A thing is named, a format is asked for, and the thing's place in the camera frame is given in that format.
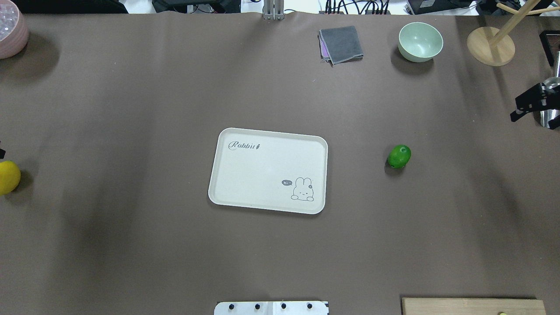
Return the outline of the green lime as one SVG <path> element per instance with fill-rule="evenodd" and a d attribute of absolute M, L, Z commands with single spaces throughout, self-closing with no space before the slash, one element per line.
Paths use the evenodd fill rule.
<path fill-rule="evenodd" d="M 391 168 L 401 169 L 410 161 L 412 152 L 407 145 L 397 145 L 388 154 L 387 163 Z"/>

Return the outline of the yellow lemon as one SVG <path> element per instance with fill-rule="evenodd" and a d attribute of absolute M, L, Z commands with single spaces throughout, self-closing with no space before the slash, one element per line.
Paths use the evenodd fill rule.
<path fill-rule="evenodd" d="M 0 195 L 16 189 L 21 181 L 21 170 L 16 163 L 6 160 L 0 163 Z"/>

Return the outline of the cream rabbit tray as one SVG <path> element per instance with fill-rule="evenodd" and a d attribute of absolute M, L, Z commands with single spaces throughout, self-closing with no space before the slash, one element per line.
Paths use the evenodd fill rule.
<path fill-rule="evenodd" d="M 226 128 L 218 136 L 208 197 L 216 205 L 319 214 L 327 165 L 322 137 Z"/>

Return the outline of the grey folded cloth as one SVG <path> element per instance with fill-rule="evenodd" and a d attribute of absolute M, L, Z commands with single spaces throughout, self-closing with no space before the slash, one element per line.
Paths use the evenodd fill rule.
<path fill-rule="evenodd" d="M 364 56 L 355 26 L 321 29 L 318 39 L 322 60 L 332 65 Z"/>

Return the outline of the green bowl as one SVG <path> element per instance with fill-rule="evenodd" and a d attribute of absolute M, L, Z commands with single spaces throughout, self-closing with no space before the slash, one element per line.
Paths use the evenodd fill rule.
<path fill-rule="evenodd" d="M 430 24 L 412 22 L 398 34 L 398 50 L 410 62 L 426 62 L 440 54 L 444 41 L 440 32 Z"/>

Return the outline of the wooden cutting board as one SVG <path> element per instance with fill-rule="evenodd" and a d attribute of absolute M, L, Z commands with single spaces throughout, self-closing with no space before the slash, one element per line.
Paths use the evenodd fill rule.
<path fill-rule="evenodd" d="M 404 315 L 546 315 L 536 299 L 402 298 Z"/>

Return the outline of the wooden mug tree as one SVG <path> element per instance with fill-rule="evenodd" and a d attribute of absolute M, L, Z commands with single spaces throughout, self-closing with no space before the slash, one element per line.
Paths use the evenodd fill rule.
<path fill-rule="evenodd" d="M 558 11 L 559 1 L 555 0 L 555 7 L 534 10 L 538 0 L 528 0 L 519 10 L 514 10 L 498 3 L 498 8 L 510 12 L 512 16 L 500 29 L 494 27 L 480 27 L 470 32 L 467 46 L 470 54 L 476 60 L 493 67 L 503 66 L 512 60 L 515 54 L 515 45 L 508 36 L 509 32 L 526 16 Z"/>

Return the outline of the metal scoop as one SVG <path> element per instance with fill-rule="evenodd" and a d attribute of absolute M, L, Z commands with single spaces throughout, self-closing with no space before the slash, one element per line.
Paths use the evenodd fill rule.
<path fill-rule="evenodd" d="M 546 106 L 545 110 L 540 112 L 540 124 L 551 130 L 554 130 L 560 125 L 559 106 L 560 106 L 560 52 L 556 52 L 556 59 L 553 66 L 553 76 L 544 80 L 543 87 L 546 94 L 546 99 L 542 100 L 542 105 Z"/>

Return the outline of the pink bowl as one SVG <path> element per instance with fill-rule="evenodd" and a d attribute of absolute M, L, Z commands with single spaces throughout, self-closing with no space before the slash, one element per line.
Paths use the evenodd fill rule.
<path fill-rule="evenodd" d="M 14 2 L 2 0 L 0 7 L 0 58 L 6 59 L 23 50 L 28 43 L 29 30 L 22 12 Z"/>

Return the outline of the aluminium frame post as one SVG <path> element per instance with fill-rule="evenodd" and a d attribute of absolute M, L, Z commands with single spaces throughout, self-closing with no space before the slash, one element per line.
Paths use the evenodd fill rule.
<path fill-rule="evenodd" d="M 263 0 L 264 20 L 284 20 L 284 0 Z"/>

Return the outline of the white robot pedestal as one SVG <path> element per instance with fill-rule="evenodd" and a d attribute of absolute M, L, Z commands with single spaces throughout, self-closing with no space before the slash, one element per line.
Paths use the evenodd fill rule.
<path fill-rule="evenodd" d="M 328 315 L 327 301 L 224 301 L 214 315 Z"/>

